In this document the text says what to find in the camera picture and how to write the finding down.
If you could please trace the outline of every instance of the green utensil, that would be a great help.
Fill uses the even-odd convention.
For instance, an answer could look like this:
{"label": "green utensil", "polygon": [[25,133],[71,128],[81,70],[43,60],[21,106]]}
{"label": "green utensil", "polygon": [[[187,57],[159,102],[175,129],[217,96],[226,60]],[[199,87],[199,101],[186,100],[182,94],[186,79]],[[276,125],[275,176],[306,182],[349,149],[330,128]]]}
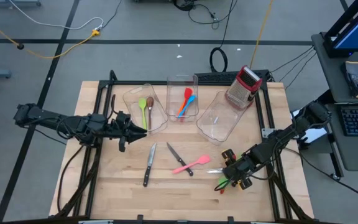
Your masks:
{"label": "green utensil", "polygon": [[144,114],[144,110],[146,109],[146,99],[145,98],[139,98],[139,107],[142,110],[142,123],[143,123],[143,128],[147,130],[147,126],[146,126],[146,116]]}

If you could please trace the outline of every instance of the cheese grater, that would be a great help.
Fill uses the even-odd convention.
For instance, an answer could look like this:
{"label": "cheese grater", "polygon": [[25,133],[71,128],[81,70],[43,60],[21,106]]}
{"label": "cheese grater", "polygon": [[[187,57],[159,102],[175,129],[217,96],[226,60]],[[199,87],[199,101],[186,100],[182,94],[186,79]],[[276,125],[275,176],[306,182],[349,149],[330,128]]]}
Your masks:
{"label": "cheese grater", "polygon": [[251,104],[261,84],[262,79],[244,65],[227,90],[226,98],[237,109],[245,109]]}

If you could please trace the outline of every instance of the computer monitor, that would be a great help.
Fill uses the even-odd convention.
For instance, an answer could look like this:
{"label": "computer monitor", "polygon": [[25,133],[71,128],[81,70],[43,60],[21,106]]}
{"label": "computer monitor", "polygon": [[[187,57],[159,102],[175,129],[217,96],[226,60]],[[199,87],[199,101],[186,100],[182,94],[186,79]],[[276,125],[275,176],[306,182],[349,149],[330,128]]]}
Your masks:
{"label": "computer monitor", "polygon": [[330,57],[348,57],[358,52],[358,0],[325,33],[324,47]]}

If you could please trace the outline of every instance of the wooden table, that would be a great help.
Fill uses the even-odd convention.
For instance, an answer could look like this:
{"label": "wooden table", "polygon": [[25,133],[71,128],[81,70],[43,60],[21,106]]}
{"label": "wooden table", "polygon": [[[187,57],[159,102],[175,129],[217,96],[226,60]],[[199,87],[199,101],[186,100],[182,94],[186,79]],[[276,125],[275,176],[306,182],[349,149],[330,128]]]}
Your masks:
{"label": "wooden table", "polygon": [[[82,83],[75,114],[92,113],[97,86],[98,82]],[[133,88],[135,86],[113,86],[113,93],[116,94],[116,111],[128,112],[122,100],[122,94]],[[167,87],[154,86],[154,89],[162,105],[165,106]],[[227,86],[199,86],[200,113],[198,116],[203,114],[218,91],[226,89]],[[291,117],[283,84],[268,83],[268,92],[276,128],[286,128],[291,124]],[[263,93],[260,92],[260,94],[267,127]],[[157,149],[149,185],[145,188],[142,181],[150,147],[155,142],[157,142]],[[194,166],[193,177],[190,177],[187,172],[173,175],[172,170],[180,164],[168,150],[166,142],[169,142],[187,163],[197,160],[203,154],[209,154],[212,161],[203,166]],[[137,215],[142,214],[145,220],[225,221],[228,216],[233,216],[235,221],[273,221],[267,181],[252,179],[253,186],[249,189],[227,187],[225,193],[221,195],[213,190],[221,175],[206,173],[208,169],[223,167],[224,160],[221,157],[223,150],[233,149],[237,155],[240,155],[260,142],[255,103],[244,113],[227,141],[221,146],[215,146],[200,136],[195,122],[168,121],[168,127],[165,130],[127,145],[125,153],[119,152],[117,139],[112,141],[106,139],[103,141],[91,218],[135,220]],[[295,141],[290,142],[288,147],[298,150]],[[78,148],[79,145],[75,139],[68,141],[62,169]],[[63,180],[62,206],[70,199],[78,186],[84,152],[85,150],[82,150],[68,166]],[[283,151],[282,161],[288,191],[305,213],[313,217],[301,159],[294,153]],[[261,170],[257,175],[265,177],[266,171]],[[282,197],[280,192],[277,192],[281,216],[285,217]],[[87,195],[86,190],[83,194],[80,214],[84,214]],[[57,188],[50,214],[57,213],[56,204]]]}

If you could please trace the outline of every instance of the blue utensil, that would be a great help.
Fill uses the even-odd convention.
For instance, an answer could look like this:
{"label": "blue utensil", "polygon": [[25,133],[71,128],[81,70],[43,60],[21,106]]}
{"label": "blue utensil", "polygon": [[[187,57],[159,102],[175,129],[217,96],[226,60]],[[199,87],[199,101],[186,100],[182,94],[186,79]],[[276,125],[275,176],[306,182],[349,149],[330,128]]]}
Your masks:
{"label": "blue utensil", "polygon": [[180,112],[178,117],[181,117],[183,113],[186,111],[187,107],[190,105],[191,102],[193,102],[197,98],[196,95],[192,95],[188,100],[186,106],[183,108],[183,110]]}

